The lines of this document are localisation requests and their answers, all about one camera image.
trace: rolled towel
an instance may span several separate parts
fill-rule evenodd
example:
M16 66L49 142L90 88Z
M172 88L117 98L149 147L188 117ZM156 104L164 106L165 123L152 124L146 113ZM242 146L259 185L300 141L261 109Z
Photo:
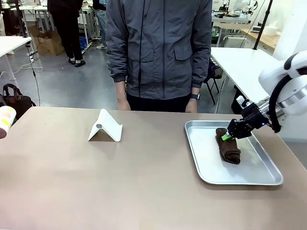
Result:
M236 139L231 139L228 141L223 141L222 136L227 133L225 128L216 129L216 141L220 148L221 157L225 162L232 164L240 164L240 153L241 150L238 149L236 145Z

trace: shoe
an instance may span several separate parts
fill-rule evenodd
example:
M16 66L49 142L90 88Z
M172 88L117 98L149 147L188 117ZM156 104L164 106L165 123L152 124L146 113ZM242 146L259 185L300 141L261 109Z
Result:
M72 61L71 59L68 59L68 62L71 63L72 65L76 64L76 61Z
M96 49L107 49L107 46L101 44L100 46L97 46Z
M76 63L75 67L80 67L80 66L84 66L85 65L85 61L81 60L81 63Z

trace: cardboard box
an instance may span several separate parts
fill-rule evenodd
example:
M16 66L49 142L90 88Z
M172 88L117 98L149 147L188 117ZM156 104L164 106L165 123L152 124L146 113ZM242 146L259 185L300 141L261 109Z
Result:
M36 26L31 26L29 32L34 39L39 54L56 56L64 51L57 30L42 33L36 28Z

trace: hand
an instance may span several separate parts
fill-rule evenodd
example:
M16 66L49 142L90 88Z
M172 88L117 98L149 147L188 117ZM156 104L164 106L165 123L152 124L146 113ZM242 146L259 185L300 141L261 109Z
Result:
M191 98L186 107L186 113L197 113L197 100Z
M129 110L130 111L131 108L130 108L130 105L129 105L127 99L118 101L117 109L118 110Z

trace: black chair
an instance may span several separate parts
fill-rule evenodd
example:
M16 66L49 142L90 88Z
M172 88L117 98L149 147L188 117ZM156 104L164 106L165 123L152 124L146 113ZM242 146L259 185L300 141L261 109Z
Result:
M214 97L212 95L212 88L215 86L216 87L216 90L217 92L219 93L219 87L217 86L217 83L216 83L216 80L218 79L221 79L222 78L222 75L221 74L216 74L216 70L219 69L220 67L215 65L211 59L209 60L209 68L208 68L208 76L207 78L203 81L206 85L207 85L207 88L209 90L209 94L212 98L212 101L213 101L213 104L215 105L215 100L214 100ZM208 84L208 81L210 79L213 79L213 84L212 86L210 87L209 84Z

